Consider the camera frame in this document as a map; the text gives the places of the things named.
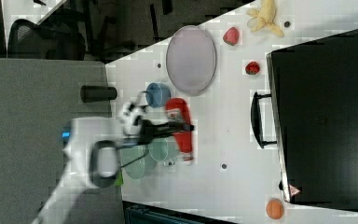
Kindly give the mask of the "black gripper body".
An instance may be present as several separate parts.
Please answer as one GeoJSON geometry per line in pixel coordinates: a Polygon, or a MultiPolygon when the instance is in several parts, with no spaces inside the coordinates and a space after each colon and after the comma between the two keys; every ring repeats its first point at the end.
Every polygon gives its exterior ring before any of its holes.
{"type": "Polygon", "coordinates": [[[193,132],[194,126],[177,121],[168,121],[162,124],[153,124],[150,120],[143,121],[139,132],[138,144],[148,145],[155,139],[173,136],[175,133],[193,132]]]}

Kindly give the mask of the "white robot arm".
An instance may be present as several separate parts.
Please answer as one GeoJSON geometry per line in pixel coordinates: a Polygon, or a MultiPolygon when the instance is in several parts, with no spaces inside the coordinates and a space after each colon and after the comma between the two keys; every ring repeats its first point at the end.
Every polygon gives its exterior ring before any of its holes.
{"type": "Polygon", "coordinates": [[[113,185],[120,170],[119,151],[148,145],[176,133],[191,133],[184,121],[155,124],[148,119],[85,117],[71,120],[63,153],[67,156],[62,177],[40,208],[32,224],[63,224],[78,197],[89,189],[113,185]]]}

